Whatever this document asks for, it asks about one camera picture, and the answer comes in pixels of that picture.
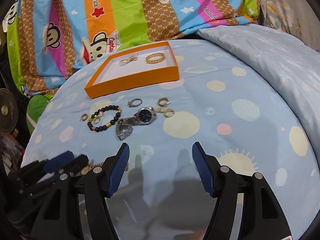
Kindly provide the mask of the green plush cushion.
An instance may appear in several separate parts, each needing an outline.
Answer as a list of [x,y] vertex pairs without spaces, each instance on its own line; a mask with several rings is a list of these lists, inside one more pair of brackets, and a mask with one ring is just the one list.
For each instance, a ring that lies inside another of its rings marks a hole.
[[26,122],[30,134],[33,133],[34,129],[36,128],[38,119],[40,118],[52,98],[53,95],[37,94],[30,99],[26,112]]

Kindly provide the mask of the colourful monkey cartoon quilt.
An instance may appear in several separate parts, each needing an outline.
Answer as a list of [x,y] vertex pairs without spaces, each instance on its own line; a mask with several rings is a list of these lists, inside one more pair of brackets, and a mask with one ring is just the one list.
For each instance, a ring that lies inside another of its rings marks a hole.
[[1,0],[17,89],[53,95],[77,70],[116,51],[259,16],[260,0]]

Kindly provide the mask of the gold hoop earring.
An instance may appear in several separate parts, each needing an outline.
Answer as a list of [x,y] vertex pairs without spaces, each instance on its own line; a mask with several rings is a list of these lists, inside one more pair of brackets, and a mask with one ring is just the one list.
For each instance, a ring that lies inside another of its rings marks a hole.
[[171,103],[171,101],[170,101],[168,98],[166,98],[166,97],[160,98],[160,99],[158,99],[158,101],[157,101],[157,104],[158,104],[160,107],[167,107],[170,103]]

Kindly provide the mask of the pale blue duvet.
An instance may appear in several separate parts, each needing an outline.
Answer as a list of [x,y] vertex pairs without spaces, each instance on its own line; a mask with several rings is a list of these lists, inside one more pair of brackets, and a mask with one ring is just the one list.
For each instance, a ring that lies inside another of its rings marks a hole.
[[291,108],[319,156],[319,52],[257,24],[201,29],[198,35],[260,74]]

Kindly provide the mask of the gold chain bangle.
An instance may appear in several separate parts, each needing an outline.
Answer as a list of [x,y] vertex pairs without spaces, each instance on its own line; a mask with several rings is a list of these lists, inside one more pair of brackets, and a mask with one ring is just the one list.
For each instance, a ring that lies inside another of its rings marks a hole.
[[152,53],[145,58],[147,64],[157,64],[165,60],[164,53]]

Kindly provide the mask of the small desk fan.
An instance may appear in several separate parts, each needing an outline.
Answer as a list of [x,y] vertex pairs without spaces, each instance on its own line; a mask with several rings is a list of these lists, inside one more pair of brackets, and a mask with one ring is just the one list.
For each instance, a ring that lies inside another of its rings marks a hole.
[[1,133],[11,133],[18,121],[18,105],[13,93],[5,88],[0,89],[0,109]]

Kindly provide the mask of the light blue planet bedsheet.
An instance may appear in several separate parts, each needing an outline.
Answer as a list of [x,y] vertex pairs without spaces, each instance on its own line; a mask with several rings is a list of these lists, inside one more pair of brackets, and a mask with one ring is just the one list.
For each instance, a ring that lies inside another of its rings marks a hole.
[[39,118],[23,165],[65,151],[101,163],[121,145],[115,129],[92,132],[81,121],[107,105],[123,117],[170,100],[162,114],[126,139],[129,169],[107,200],[120,239],[201,239],[215,200],[204,190],[191,155],[194,142],[237,173],[262,173],[299,239],[319,211],[319,171],[313,149],[285,101],[252,68],[206,41],[172,41],[180,79],[90,99],[84,88],[102,64],[71,76]]

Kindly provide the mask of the gold wristwatch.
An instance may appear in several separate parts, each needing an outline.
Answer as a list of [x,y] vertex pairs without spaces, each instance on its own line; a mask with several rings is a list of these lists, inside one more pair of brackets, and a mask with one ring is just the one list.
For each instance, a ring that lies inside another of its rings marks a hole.
[[82,170],[81,170],[81,175],[85,175],[87,174],[90,170],[96,168],[96,167],[102,167],[102,163],[99,163],[99,164],[96,164],[96,165],[87,165],[86,167],[84,167]]

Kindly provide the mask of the silver blue-dial wristwatch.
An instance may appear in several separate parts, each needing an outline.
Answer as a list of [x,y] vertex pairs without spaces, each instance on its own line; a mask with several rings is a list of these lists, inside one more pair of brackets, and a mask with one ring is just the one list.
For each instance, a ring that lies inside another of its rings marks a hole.
[[116,134],[119,140],[125,140],[133,132],[134,126],[150,125],[157,119],[157,113],[153,107],[142,107],[134,116],[121,118],[116,124]]

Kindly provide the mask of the gold pearl earring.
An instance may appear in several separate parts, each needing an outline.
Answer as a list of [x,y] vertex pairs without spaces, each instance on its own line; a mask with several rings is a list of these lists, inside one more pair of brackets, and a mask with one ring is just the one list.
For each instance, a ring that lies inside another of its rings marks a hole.
[[175,115],[175,111],[172,108],[161,108],[160,113],[162,113],[166,118],[170,118]]

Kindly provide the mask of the orange jewelry box tray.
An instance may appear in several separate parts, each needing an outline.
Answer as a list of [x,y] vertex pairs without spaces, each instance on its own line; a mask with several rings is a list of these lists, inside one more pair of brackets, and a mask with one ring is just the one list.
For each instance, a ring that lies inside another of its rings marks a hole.
[[[137,53],[138,60],[124,66],[119,61]],[[152,53],[164,53],[165,60],[147,64],[145,58]],[[149,43],[114,53],[98,67],[85,92],[91,99],[125,90],[178,81],[180,74],[174,52],[167,41]]]

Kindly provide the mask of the grey floral pillow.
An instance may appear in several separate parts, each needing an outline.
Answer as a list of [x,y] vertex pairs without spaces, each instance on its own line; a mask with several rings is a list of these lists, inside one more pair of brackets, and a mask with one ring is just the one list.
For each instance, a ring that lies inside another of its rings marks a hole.
[[259,24],[288,33],[319,51],[319,19],[307,0],[260,0]]

